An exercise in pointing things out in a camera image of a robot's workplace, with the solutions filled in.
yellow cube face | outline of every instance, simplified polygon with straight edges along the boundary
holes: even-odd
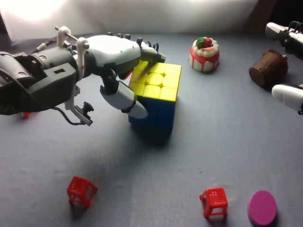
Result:
[[[147,67],[148,62],[140,61],[131,75],[129,87],[137,96],[175,102],[181,65],[157,63],[150,69]]]

brown toy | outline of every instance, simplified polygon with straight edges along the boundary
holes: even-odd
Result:
[[[259,86],[273,85],[288,71],[287,57],[273,49],[267,50],[262,58],[249,70],[251,79]]]

robotic hand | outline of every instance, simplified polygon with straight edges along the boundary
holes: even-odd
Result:
[[[84,102],[84,107],[74,105],[74,97],[80,93],[77,82],[98,75],[104,86],[100,92],[114,108],[136,118],[145,118],[148,113],[136,100],[134,92],[122,81],[142,61],[165,62],[165,56],[158,52],[159,45],[151,47],[150,42],[130,40],[122,34],[92,36],[77,39],[63,26],[57,28],[57,40],[41,44],[30,55],[0,52],[0,114],[12,115],[21,112],[39,112],[47,109],[59,111],[72,125],[92,124],[88,112],[93,107]],[[71,45],[67,38],[76,40]],[[47,49],[50,44],[57,46]],[[66,114],[56,107],[65,103],[80,123],[71,122]]]
[[[268,38],[279,41],[286,53],[303,59],[303,23],[293,21],[288,27],[268,23],[265,34]],[[303,86],[279,84],[272,88],[275,99],[303,115]]]

purple lid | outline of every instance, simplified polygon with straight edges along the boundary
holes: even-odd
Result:
[[[276,218],[275,198],[267,191],[258,191],[252,196],[247,212],[253,225],[268,227]]]

white wall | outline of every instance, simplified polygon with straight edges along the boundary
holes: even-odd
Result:
[[[258,0],[0,0],[12,41],[85,33],[192,33],[240,29]]]

